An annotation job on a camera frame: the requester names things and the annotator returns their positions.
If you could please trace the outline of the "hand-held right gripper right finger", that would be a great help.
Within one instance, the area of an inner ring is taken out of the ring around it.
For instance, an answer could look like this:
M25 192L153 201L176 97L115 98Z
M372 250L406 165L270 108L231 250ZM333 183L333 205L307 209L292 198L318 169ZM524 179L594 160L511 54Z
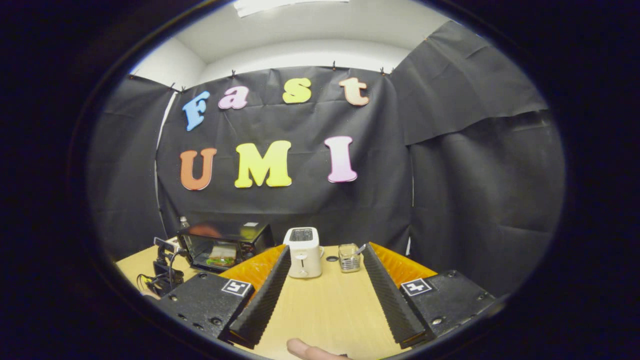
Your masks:
M436 273L379 244L366 244L363 260L391 335L403 349L457 330L496 301L462 272Z

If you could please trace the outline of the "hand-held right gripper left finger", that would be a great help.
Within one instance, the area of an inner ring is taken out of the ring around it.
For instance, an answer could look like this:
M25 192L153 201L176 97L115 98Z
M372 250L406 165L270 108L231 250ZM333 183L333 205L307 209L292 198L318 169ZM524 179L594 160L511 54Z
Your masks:
M220 274L198 272L163 296L158 307L209 340L253 349L263 337L290 270L280 244Z

